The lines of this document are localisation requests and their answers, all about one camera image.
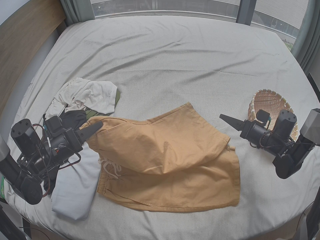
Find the crumpled white clothing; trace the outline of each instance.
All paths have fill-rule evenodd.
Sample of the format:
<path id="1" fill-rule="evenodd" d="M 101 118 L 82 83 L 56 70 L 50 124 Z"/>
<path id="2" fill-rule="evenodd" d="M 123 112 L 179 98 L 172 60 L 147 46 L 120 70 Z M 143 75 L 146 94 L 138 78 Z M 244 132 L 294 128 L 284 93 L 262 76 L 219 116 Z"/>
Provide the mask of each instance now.
<path id="1" fill-rule="evenodd" d="M 110 81 L 91 81 L 77 77 L 66 82 L 54 96 L 47 110 L 46 119 L 59 116 L 64 109 L 67 112 L 81 110 L 84 107 L 98 113 L 113 113 L 116 92 L 117 86 Z"/>

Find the mattress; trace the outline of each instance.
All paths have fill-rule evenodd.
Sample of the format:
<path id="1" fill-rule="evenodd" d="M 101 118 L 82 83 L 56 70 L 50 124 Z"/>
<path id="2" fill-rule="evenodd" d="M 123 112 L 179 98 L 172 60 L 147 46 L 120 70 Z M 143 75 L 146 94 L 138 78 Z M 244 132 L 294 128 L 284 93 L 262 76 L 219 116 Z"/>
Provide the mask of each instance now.
<path id="1" fill-rule="evenodd" d="M 76 77 L 113 82 L 121 91 L 114 116 L 146 120 L 186 102 L 231 137 L 240 161 L 235 207 L 167 213 L 132 210 L 95 194 L 89 216 L 72 221 L 51 211 L 50 196 L 30 205 L 5 185 L 7 202 L 31 223 L 70 239 L 247 239 L 294 218 L 320 185 L 319 148 L 302 168 L 280 179 L 273 156 L 251 148 L 221 113 L 247 119 L 262 88 L 290 103 L 302 127 L 317 97 L 285 44 L 273 32 L 214 19 L 181 16 L 107 18 L 68 27 L 35 75 L 15 122 L 39 123 L 56 92 Z M 14 159 L 20 152 L 9 138 Z"/>

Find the white wall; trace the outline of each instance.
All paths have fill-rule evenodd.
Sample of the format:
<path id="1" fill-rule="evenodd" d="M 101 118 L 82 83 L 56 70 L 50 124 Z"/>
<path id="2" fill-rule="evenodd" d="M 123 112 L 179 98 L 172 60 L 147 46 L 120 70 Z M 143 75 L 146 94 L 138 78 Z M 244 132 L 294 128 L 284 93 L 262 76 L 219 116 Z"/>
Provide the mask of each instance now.
<path id="1" fill-rule="evenodd" d="M 29 0 L 0 0 L 0 24 L 2 24 L 11 14 L 18 10 Z M 0 134 L 7 141 L 10 133 L 11 125 L 32 78 L 38 71 L 44 59 L 50 52 L 51 48 L 57 41 L 58 34 L 55 31 L 47 41 L 42 45 L 37 54 L 34 56 L 26 70 L 19 77 L 14 92 L 10 95 L 9 100 L 4 108 L 0 119 Z M 6 204 L 2 204 L 3 210 L 8 217 L 15 223 L 16 226 L 22 227 L 22 216 L 14 209 Z"/>

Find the wooden floor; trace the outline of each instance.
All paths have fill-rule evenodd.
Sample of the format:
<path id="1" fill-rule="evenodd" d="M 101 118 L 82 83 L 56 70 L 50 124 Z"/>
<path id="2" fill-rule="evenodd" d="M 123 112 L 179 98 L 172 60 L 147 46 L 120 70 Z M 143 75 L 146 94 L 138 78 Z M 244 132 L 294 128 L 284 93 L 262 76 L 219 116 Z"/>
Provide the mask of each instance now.
<path id="1" fill-rule="evenodd" d="M 290 220 L 289 222 L 285 223 L 283 226 L 281 226 L 278 229 L 275 229 L 271 232 L 268 232 L 266 234 L 263 234 L 261 236 L 257 236 L 254 238 L 251 238 L 249 240 L 276 240 L 277 238 L 282 238 L 282 239 L 290 239 L 292 238 L 292 236 L 294 235 L 294 232 L 297 228 L 298 225 L 298 221 L 299 221 L 300 216 L 297 216 L 296 218 L 293 218 L 292 220 Z M 35 225 L 31 225 L 31 227 L 35 228 L 35 229 L 39 229 L 42 232 L 44 232 L 49 238 L 50 240 L 64 240 L 65 238 L 47 230 L 44 228 L 40 228 L 38 226 Z M 32 240 L 48 240 L 48 238 L 46 238 L 46 236 L 34 229 L 31 229 L 31 235 L 32 235 Z"/>

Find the building exterior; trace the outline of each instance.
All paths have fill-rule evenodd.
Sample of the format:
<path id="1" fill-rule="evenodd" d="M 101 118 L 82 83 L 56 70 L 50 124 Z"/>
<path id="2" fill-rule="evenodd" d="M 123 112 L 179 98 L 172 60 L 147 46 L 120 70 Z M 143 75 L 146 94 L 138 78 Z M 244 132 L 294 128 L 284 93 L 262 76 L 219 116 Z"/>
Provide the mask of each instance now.
<path id="1" fill-rule="evenodd" d="M 185 15 L 235 22 L 240 0 L 91 0 L 96 19 L 133 15 Z M 293 44 L 308 0 L 257 0 L 251 26 Z"/>

